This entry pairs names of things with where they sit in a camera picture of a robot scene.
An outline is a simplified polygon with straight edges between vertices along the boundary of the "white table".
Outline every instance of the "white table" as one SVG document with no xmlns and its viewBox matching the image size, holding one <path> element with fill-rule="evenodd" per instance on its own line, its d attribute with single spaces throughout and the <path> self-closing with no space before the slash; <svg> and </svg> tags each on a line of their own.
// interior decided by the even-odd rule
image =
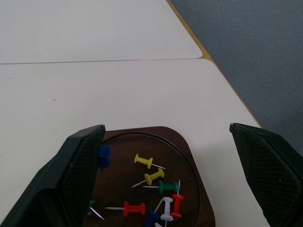
<svg viewBox="0 0 303 227">
<path fill-rule="evenodd" d="M 65 139 L 167 126 L 188 142 L 218 227 L 268 227 L 229 133 L 257 123 L 208 60 L 0 65 L 0 221 Z"/>
<path fill-rule="evenodd" d="M 199 58 L 165 0 L 2 0 L 0 63 Z"/>
</svg>

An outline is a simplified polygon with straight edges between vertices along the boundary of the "floor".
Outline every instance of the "floor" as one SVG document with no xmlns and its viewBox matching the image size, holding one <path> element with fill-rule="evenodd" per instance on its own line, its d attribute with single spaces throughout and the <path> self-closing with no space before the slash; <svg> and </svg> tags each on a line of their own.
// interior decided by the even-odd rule
<svg viewBox="0 0 303 227">
<path fill-rule="evenodd" d="M 303 155 L 303 2 L 171 2 L 259 124 Z"/>
</svg>

